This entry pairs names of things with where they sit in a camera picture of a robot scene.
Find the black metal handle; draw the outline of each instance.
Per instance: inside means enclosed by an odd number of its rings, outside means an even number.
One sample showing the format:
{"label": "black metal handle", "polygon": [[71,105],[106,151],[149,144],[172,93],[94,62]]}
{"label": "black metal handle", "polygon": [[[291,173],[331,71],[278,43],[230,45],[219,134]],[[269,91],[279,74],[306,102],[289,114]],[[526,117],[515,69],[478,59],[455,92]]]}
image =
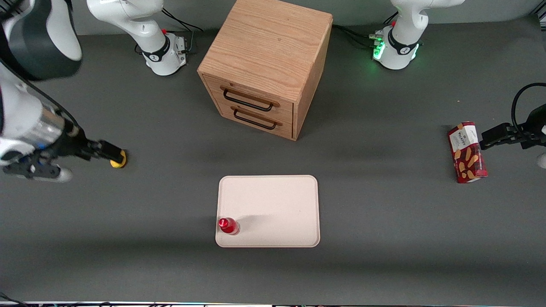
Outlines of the black metal handle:
{"label": "black metal handle", "polygon": [[232,102],[235,102],[235,103],[238,103],[238,104],[242,104],[242,105],[245,105],[247,107],[250,107],[250,108],[253,108],[253,109],[256,109],[256,110],[260,110],[260,111],[263,111],[263,112],[269,112],[269,111],[271,111],[271,108],[273,108],[272,103],[269,103],[269,107],[263,108],[263,107],[254,105],[252,103],[244,102],[242,100],[239,100],[239,99],[236,99],[236,98],[233,98],[233,97],[229,97],[227,88],[224,90],[224,98],[229,100],[229,101],[232,101]]}
{"label": "black metal handle", "polygon": [[276,123],[276,122],[273,123],[273,126],[266,126],[266,125],[264,125],[264,124],[262,124],[262,123],[255,122],[255,121],[246,119],[246,118],[244,118],[244,117],[241,117],[241,116],[237,115],[237,112],[238,112],[238,111],[239,111],[239,110],[237,110],[237,109],[234,109],[234,110],[233,110],[233,116],[234,116],[236,119],[238,119],[238,120],[246,121],[247,123],[251,123],[251,124],[253,124],[253,125],[256,125],[256,126],[258,126],[258,127],[261,127],[261,128],[267,129],[267,130],[273,130],[273,129],[275,129],[275,127],[277,127],[277,123]]}

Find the white tray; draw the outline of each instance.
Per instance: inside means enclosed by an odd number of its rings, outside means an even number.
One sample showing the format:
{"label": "white tray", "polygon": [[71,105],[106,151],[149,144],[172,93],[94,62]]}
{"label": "white tray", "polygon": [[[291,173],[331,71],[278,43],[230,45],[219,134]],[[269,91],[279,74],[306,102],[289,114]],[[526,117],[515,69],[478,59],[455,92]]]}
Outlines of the white tray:
{"label": "white tray", "polygon": [[223,233],[221,247],[315,247],[321,239],[318,184],[310,175],[226,176],[218,189],[216,222],[235,219],[241,231]]}

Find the black cable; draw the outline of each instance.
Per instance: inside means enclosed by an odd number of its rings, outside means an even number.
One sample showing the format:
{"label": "black cable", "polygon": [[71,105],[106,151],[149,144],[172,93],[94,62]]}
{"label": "black cable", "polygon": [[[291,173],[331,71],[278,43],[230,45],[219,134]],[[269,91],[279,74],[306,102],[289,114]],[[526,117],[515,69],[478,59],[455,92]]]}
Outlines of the black cable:
{"label": "black cable", "polygon": [[200,30],[201,32],[205,32],[203,29],[201,29],[201,28],[198,27],[198,26],[194,26],[194,25],[192,25],[191,23],[187,23],[187,22],[184,22],[184,21],[182,21],[182,20],[176,18],[173,14],[171,14],[171,12],[167,11],[167,9],[165,9],[165,8],[164,8],[161,12],[162,12],[163,14],[165,14],[166,16],[168,16],[169,18],[178,21],[181,25],[185,26],[186,29],[188,29],[188,31],[191,31],[191,30],[188,28],[188,26],[190,26],[190,27],[192,27],[192,28],[196,28],[197,30]]}
{"label": "black cable", "polygon": [[358,32],[355,32],[347,27],[343,27],[343,26],[340,26],[340,25],[333,25],[332,26],[333,28],[336,28],[336,29],[339,29],[341,31],[343,31],[348,38],[350,38],[352,41],[354,41],[355,43],[359,44],[360,46],[363,46],[365,48],[371,48],[371,46],[369,46],[368,44],[364,43],[364,42],[361,42],[357,39],[358,38],[366,38],[368,39],[368,36],[366,35],[363,35],[363,34],[360,34]]}
{"label": "black cable", "polygon": [[136,54],[142,55],[142,49],[140,49],[140,51],[138,51],[137,48],[140,48],[140,46],[139,46],[138,44],[135,45],[135,52],[136,52]]}
{"label": "black cable", "polygon": [[8,300],[10,302],[18,303],[21,306],[27,306],[28,307],[27,303],[21,302],[20,300],[12,299],[12,298],[8,297],[7,295],[5,295],[4,292],[0,292],[0,298],[3,298],[3,299]]}
{"label": "black cable", "polygon": [[17,73],[13,68],[9,65],[7,65],[4,60],[0,57],[0,63],[4,65],[12,74],[14,74],[17,78],[19,78],[21,81],[23,81],[28,87],[35,90],[38,94],[40,94],[45,99],[49,100],[55,107],[57,107],[58,110],[61,111],[61,113],[64,113],[74,124],[76,127],[80,127],[78,125],[78,121],[70,114],[69,111],[67,111],[60,103],[58,103],[55,99],[51,98],[48,94],[44,93],[41,89],[37,88],[34,84],[30,83],[27,79],[23,78],[19,73]]}
{"label": "black cable", "polygon": [[78,302],[78,303],[64,305],[64,307],[78,307],[78,306],[86,306],[86,305],[87,304],[85,303]]}
{"label": "black cable", "polygon": [[19,10],[19,14],[23,13],[23,10],[21,9],[21,6],[17,7],[17,10]]}
{"label": "black cable", "polygon": [[385,19],[385,21],[383,21],[383,24],[386,25],[388,24],[394,17],[396,17],[398,15],[398,11],[396,11],[396,13],[394,13],[391,17]]}
{"label": "black cable", "polygon": [[2,14],[2,17],[0,17],[0,22],[10,18],[14,12],[17,12],[17,9],[19,6],[21,6],[21,3],[23,3],[24,0],[17,0],[14,4],[10,5],[9,8]]}
{"label": "black cable", "polygon": [[189,39],[189,48],[187,49],[187,53],[192,51],[193,48],[193,35],[195,34],[195,31],[192,31],[192,37]]}
{"label": "black cable", "polygon": [[349,28],[347,28],[347,27],[343,27],[343,26],[340,26],[340,25],[333,25],[332,27],[333,27],[333,28],[340,29],[340,30],[345,31],[345,32],[347,32],[347,33],[350,33],[350,34],[352,34],[352,35],[354,35],[354,36],[358,36],[358,37],[362,37],[362,38],[368,38],[367,35],[364,35],[364,34],[360,34],[360,33],[358,33],[358,32],[355,32],[355,31],[353,31],[353,30],[351,30],[351,29],[349,29]]}
{"label": "black cable", "polygon": [[[11,7],[11,6],[13,5],[13,2],[8,1],[8,0],[4,0],[4,3],[7,4],[8,7]],[[21,12],[21,10],[17,10],[17,8],[15,9],[15,11],[16,11],[17,13],[20,13],[20,12]]]}
{"label": "black cable", "polygon": [[512,101],[511,117],[512,117],[512,124],[514,125],[515,129],[518,131],[520,136],[524,137],[531,144],[541,145],[542,144],[541,142],[535,141],[535,140],[531,139],[531,137],[529,137],[527,134],[523,133],[523,131],[521,130],[521,128],[518,125],[518,121],[515,118],[515,107],[518,105],[519,97],[528,88],[531,88],[531,87],[534,87],[534,86],[544,86],[544,87],[546,87],[546,83],[536,82],[536,83],[527,84],[526,86],[522,87],[521,90],[519,90],[519,92],[515,95],[514,101]]}

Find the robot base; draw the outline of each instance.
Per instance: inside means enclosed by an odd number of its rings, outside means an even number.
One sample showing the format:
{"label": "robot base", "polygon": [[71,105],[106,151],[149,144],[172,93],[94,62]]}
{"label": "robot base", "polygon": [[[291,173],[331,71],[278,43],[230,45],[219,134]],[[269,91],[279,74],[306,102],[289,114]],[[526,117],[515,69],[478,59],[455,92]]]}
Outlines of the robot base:
{"label": "robot base", "polygon": [[[387,26],[375,32],[376,35],[386,38],[392,26]],[[388,69],[399,70],[403,69],[415,58],[419,44],[413,49],[408,49],[405,55],[399,55],[398,51],[389,43],[388,39],[382,39],[380,44],[373,50],[373,59],[381,63]]]}
{"label": "robot base", "polygon": [[186,65],[186,40],[184,37],[178,37],[172,33],[165,34],[170,40],[169,51],[163,56],[161,61],[153,62],[146,56],[146,65],[152,69],[156,75],[168,76],[176,73],[180,67]]}

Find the red snack box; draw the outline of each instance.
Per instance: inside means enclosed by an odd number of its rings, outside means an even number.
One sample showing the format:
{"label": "red snack box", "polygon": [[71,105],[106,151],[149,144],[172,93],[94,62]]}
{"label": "red snack box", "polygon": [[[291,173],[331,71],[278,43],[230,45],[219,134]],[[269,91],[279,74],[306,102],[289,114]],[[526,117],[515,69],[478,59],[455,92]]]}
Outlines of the red snack box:
{"label": "red snack box", "polygon": [[468,184],[487,177],[474,122],[460,123],[449,131],[447,136],[457,173],[457,182]]}

